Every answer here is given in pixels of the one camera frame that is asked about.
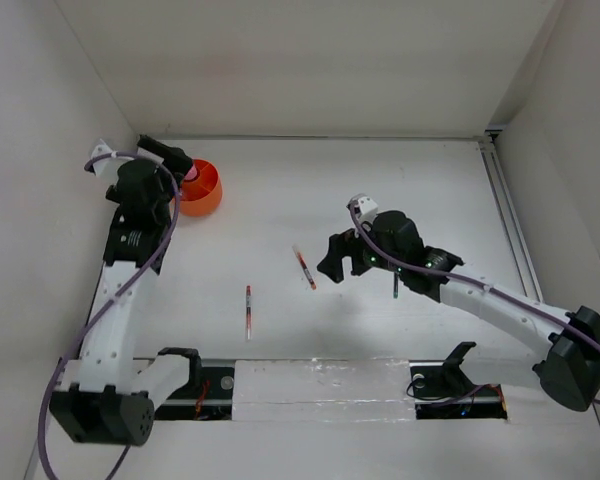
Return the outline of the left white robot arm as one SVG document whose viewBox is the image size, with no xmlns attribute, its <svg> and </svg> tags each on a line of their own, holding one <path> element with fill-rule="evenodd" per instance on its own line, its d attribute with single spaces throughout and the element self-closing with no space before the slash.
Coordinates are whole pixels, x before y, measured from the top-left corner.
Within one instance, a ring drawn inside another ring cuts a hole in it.
<svg viewBox="0 0 600 480">
<path fill-rule="evenodd" d="M 99 175 L 105 164 L 117 164 L 106 192 L 117 208 L 86 331 L 69 354 L 76 375 L 67 389 L 53 389 L 45 408 L 75 443 L 142 446 L 171 395 L 192 396 L 202 387 L 195 349 L 164 348 L 144 369 L 134 362 L 140 310 L 161 272 L 180 187 L 193 166 L 183 150 L 150 136 L 137 146 L 136 154 L 95 155 L 85 167 Z"/>
</svg>

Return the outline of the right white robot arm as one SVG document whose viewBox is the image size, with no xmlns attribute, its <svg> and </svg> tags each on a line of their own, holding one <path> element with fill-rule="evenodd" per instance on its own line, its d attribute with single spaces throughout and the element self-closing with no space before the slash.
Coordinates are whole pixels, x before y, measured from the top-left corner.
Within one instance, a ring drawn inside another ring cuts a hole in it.
<svg viewBox="0 0 600 480">
<path fill-rule="evenodd" d="M 544 304 L 474 275 L 461 257 L 422 240 L 415 222 L 399 210 L 381 211 L 370 197 L 347 204 L 352 228 L 330 236 L 318 271 L 339 284 L 343 261 L 361 276 L 390 272 L 411 292 L 485 321 L 526 345 L 525 366 L 510 384 L 540 388 L 557 404 L 577 412 L 600 404 L 600 314 Z"/>
</svg>

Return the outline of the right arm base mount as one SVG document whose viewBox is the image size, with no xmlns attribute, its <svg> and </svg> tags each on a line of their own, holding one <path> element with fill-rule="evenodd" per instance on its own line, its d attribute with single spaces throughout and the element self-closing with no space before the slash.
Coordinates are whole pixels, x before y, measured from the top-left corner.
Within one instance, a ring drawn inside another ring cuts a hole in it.
<svg viewBox="0 0 600 480">
<path fill-rule="evenodd" d="M 414 401 L 417 420 L 507 420 L 508 412 L 500 384 L 474 384 L 461 370 L 475 342 L 461 342 L 443 360 L 410 363 L 405 389 Z"/>
</svg>

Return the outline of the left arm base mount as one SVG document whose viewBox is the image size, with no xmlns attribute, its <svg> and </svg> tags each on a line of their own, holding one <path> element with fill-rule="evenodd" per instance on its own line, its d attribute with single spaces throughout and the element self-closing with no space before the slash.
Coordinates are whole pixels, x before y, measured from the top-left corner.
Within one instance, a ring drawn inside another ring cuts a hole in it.
<svg viewBox="0 0 600 480">
<path fill-rule="evenodd" d="M 176 356 L 189 363 L 187 382 L 160 407 L 157 421 L 229 421 L 232 419 L 235 360 L 202 359 L 196 349 L 167 347 L 155 360 Z"/>
</svg>

